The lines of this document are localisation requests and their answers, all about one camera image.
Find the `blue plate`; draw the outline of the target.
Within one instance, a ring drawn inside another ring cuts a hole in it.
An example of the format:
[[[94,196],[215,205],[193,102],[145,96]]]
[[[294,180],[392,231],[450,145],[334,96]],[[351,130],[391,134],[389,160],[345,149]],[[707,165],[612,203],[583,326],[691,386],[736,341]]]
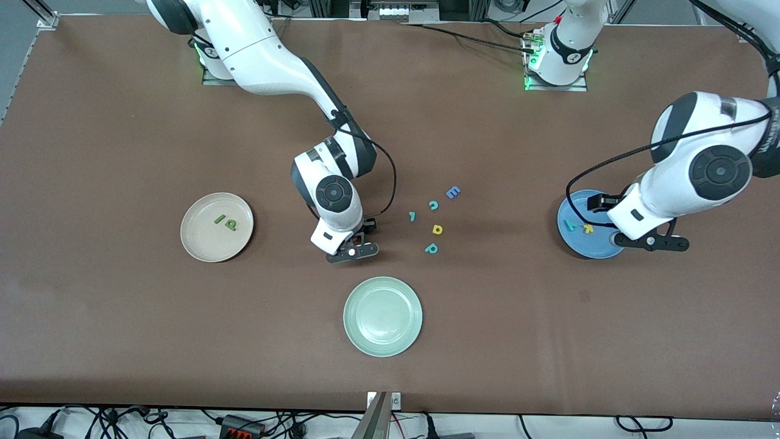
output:
[[[612,234],[618,232],[612,227],[596,226],[594,223],[609,223],[611,220],[605,212],[591,212],[587,209],[589,197],[598,194],[595,190],[581,190],[571,194],[573,205],[565,198],[558,209],[556,223],[558,233],[568,247],[575,253],[589,259],[610,259],[622,252],[612,244]],[[564,225],[564,220],[571,220],[579,227],[574,232],[569,232]],[[594,233],[584,234],[583,223],[594,226]]]

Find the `pale green plate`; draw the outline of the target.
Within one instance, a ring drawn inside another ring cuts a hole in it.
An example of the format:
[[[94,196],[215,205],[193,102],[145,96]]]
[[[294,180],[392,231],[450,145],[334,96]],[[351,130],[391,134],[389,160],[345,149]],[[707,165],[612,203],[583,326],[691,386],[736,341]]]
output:
[[[422,330],[420,298],[395,277],[373,277],[354,287],[342,313],[346,336],[365,355],[388,358],[406,352]]]

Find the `brown plate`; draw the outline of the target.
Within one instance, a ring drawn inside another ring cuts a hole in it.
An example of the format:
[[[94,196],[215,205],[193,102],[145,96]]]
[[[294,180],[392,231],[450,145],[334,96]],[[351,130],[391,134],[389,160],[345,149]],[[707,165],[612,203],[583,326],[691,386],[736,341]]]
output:
[[[214,221],[220,215],[225,219]],[[236,220],[237,230],[225,226],[226,220]],[[184,250],[201,262],[223,262],[238,255],[246,247],[254,231],[254,215],[242,197],[218,192],[203,196],[184,214],[179,237]]]

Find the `black orange power strip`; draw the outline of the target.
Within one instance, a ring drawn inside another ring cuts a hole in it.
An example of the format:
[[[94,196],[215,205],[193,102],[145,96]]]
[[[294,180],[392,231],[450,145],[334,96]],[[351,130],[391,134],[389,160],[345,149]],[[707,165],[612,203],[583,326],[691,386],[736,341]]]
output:
[[[262,439],[266,426],[240,416],[224,416],[219,419],[221,427],[218,439]]]

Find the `brown table cover mat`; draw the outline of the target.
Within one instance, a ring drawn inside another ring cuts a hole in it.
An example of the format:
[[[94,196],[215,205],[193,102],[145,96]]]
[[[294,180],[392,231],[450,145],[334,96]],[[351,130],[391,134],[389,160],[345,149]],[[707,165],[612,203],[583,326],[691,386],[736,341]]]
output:
[[[151,16],[65,16],[0,125],[0,402],[363,410],[399,391],[409,411],[771,417],[780,177],[681,218],[687,252],[585,260],[555,225],[571,178],[647,144],[681,95],[763,98],[752,47],[607,27],[587,91],[561,92],[525,91],[518,53],[400,23],[291,21],[282,41],[394,158],[379,255],[331,265],[310,242],[290,167],[331,133],[312,100],[204,86]],[[218,192],[254,229],[201,262],[179,228]],[[344,331],[373,277],[422,304],[400,355]]]

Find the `grey control device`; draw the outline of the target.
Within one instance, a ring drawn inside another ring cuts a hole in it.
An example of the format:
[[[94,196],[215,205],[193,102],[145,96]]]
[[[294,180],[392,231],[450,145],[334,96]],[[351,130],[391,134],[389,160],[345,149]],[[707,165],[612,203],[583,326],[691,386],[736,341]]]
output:
[[[440,19],[438,0],[349,0],[350,19],[426,23]]]

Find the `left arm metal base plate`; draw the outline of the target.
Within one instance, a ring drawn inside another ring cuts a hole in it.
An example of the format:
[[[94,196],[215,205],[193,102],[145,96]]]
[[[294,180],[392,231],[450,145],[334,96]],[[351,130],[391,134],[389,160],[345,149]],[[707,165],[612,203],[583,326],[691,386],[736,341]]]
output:
[[[523,54],[523,75],[526,91],[587,91],[586,72],[593,48],[573,50],[563,46],[564,55],[548,44],[555,24],[549,23],[524,34],[521,48],[529,49]]]

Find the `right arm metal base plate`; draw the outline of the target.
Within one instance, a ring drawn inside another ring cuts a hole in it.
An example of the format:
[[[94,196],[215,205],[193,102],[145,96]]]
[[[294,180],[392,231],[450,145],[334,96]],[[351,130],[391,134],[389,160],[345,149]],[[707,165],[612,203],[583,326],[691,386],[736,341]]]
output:
[[[237,86],[236,81],[222,62],[201,62],[203,85]]]

